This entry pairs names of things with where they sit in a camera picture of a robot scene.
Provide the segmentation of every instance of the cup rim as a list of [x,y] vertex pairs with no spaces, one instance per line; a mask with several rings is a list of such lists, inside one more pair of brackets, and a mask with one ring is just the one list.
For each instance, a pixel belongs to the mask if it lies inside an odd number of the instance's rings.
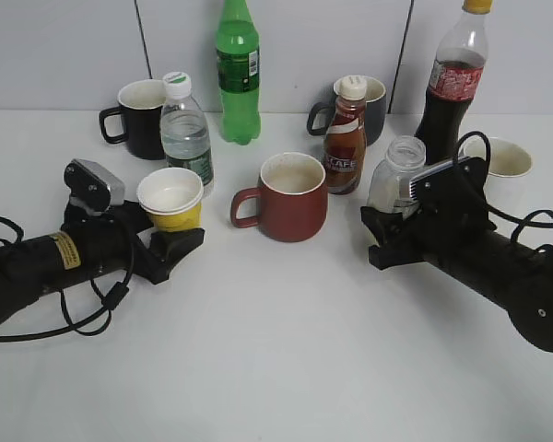
[[[530,163],[528,169],[525,170],[523,173],[517,173],[515,175],[505,175],[503,173],[492,172],[491,170],[489,170],[488,171],[489,175],[491,175],[492,177],[498,177],[498,178],[520,178],[520,177],[523,177],[524,175],[529,174],[531,170],[533,170],[533,167],[535,166],[535,162],[533,161],[533,156],[531,156],[531,154],[529,154],[526,151],[526,149],[524,149],[521,145],[519,145],[518,143],[514,143],[513,141],[507,140],[506,138],[501,138],[499,136],[490,136],[488,137],[488,139],[490,143],[492,143],[493,141],[498,141],[502,143],[507,143],[509,145],[515,145],[520,150],[520,152],[524,153],[528,157],[528,160]],[[481,140],[477,138],[467,140],[465,144],[461,147],[460,155],[467,155],[467,148],[471,148],[472,145],[479,144],[480,142]]]
[[[147,204],[144,203],[144,187],[147,185],[147,181],[151,180],[152,177],[155,178],[155,176],[159,175],[176,175],[177,173],[181,173],[182,175],[190,175],[191,177],[196,177],[198,179],[199,189],[196,193],[196,195],[188,201],[188,203],[185,203],[183,205],[177,206],[170,210],[159,210],[159,209],[153,209],[149,207]],[[204,192],[204,186],[203,181],[201,180],[201,177],[199,177],[196,172],[193,172],[189,169],[184,168],[165,168],[165,169],[158,169],[153,172],[151,172],[149,175],[147,175],[144,179],[142,179],[139,184],[137,185],[137,200],[139,201],[139,205],[146,211],[153,215],[179,215],[183,214],[185,212],[188,212],[189,210],[193,209],[195,206],[197,206],[201,200],[203,199],[203,192]]]
[[[377,84],[382,88],[382,94],[381,94],[379,97],[377,97],[376,99],[368,99],[368,100],[366,100],[367,103],[375,103],[375,102],[379,101],[380,99],[383,99],[383,98],[387,95],[387,87],[385,87],[385,84],[384,84],[381,80],[375,78],[374,76],[363,76],[363,75],[361,75],[361,74],[357,74],[357,76],[362,76],[362,77],[365,78],[368,82],[369,82],[369,81],[374,81],[375,83],[377,83]],[[338,91],[336,90],[336,85],[339,85],[339,84],[340,84],[340,82],[342,81],[342,78],[344,78],[344,76],[341,76],[340,78],[338,78],[338,79],[334,82],[334,84],[332,85],[332,90],[334,91],[334,93],[335,93],[336,95],[338,95]]]
[[[274,188],[270,184],[268,184],[266,182],[265,176],[264,176],[265,168],[272,161],[274,161],[276,158],[278,158],[278,157],[287,157],[287,156],[305,157],[305,158],[310,159],[314,163],[316,163],[320,167],[320,170],[322,171],[322,178],[320,179],[320,182],[318,184],[316,184],[315,186],[313,186],[311,189],[309,189],[307,191],[304,191],[304,192],[283,192],[283,191],[280,191],[279,189]],[[273,192],[280,193],[281,195],[301,196],[301,195],[306,195],[308,193],[314,192],[317,189],[319,189],[320,187],[322,187],[322,185],[325,183],[325,169],[324,169],[324,165],[322,165],[322,163],[320,161],[318,161],[317,158],[312,157],[311,155],[303,154],[302,152],[281,152],[280,154],[275,154],[275,155],[271,156],[269,159],[267,159],[263,163],[262,167],[260,167],[260,180],[262,181],[264,186],[266,186],[268,189],[270,189]]]
[[123,93],[125,93],[129,88],[131,87],[136,87],[136,85],[139,85],[139,84],[151,84],[151,85],[159,85],[159,87],[162,87],[162,90],[163,90],[163,87],[164,87],[164,83],[162,80],[157,80],[155,78],[147,78],[145,80],[137,80],[137,81],[134,81],[132,83],[129,83],[128,85],[125,85],[123,87],[121,87],[121,90],[119,90],[119,92],[117,93],[117,101],[119,102],[119,104],[127,109],[132,109],[134,111],[152,111],[154,109],[157,109],[157,108],[161,108],[164,103],[162,102],[161,104],[159,104],[158,106],[150,106],[150,107],[143,107],[143,108],[137,108],[135,106],[129,106],[128,104],[126,104],[122,99],[121,99],[121,96],[123,95]]

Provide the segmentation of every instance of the table surface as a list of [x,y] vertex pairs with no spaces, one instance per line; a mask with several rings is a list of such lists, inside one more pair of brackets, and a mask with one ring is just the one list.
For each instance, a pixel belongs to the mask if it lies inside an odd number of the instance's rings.
[[[384,149],[414,132],[417,115],[389,116],[359,189],[330,196],[322,231],[298,244],[233,228],[229,204],[271,155],[320,152],[306,116],[264,115],[248,146],[223,142],[219,117],[208,118],[216,184],[204,200],[205,244],[165,284],[136,277],[99,337],[0,344],[0,442],[553,442],[553,354],[426,263],[379,272],[367,262],[359,208]],[[553,116],[473,115],[463,129],[533,155],[504,208],[553,208]],[[164,166],[106,145],[97,112],[0,111],[0,215],[27,238],[57,230],[73,157],[121,178],[127,199]],[[553,231],[529,229],[522,241],[553,242]],[[99,306],[88,285],[68,299],[76,319]],[[0,334],[62,325],[49,295]]]

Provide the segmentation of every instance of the white bottle cap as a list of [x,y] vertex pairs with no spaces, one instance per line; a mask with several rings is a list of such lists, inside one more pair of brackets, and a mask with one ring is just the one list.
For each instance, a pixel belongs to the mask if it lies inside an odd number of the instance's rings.
[[340,81],[340,90],[338,94],[343,99],[357,101],[364,99],[367,95],[367,80],[364,76],[345,76]]
[[191,95],[193,88],[191,77],[184,72],[170,72],[164,78],[164,89],[169,99],[185,99]]

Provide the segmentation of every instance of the mug handle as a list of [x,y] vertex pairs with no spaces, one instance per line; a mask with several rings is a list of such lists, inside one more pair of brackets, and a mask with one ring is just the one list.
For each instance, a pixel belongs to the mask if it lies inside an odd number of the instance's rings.
[[240,208],[241,204],[246,200],[250,200],[251,198],[260,198],[260,189],[258,189],[257,187],[254,187],[252,189],[244,189],[243,191],[239,191],[238,193],[236,193],[236,195],[233,197],[233,200],[231,201],[231,224],[233,224],[235,227],[247,228],[258,226],[258,215],[249,216],[247,218],[238,218],[238,209]]
[[[317,135],[325,135],[326,131],[328,130],[328,125],[330,124],[330,120],[334,117],[333,110],[335,109],[334,104],[332,103],[315,103],[312,107],[312,110],[310,110],[310,115],[307,118],[307,132],[309,135],[317,136]],[[315,118],[317,117],[317,114],[321,111],[328,110],[327,114],[327,121],[328,123],[324,127],[318,127],[317,129],[313,129],[313,124],[315,123]]]
[[102,133],[102,136],[104,137],[105,141],[111,145],[118,145],[123,141],[127,141],[127,133],[123,133],[116,136],[108,135],[107,128],[104,125],[104,121],[107,118],[112,117],[113,115],[121,115],[121,114],[122,114],[122,111],[120,106],[117,106],[116,108],[101,110],[99,113],[100,132]]

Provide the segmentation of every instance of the green soda bottle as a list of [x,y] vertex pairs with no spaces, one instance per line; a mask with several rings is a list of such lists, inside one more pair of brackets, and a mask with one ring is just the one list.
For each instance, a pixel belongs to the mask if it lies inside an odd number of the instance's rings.
[[260,46],[246,0],[225,0],[216,46],[223,137],[247,145],[260,135]]

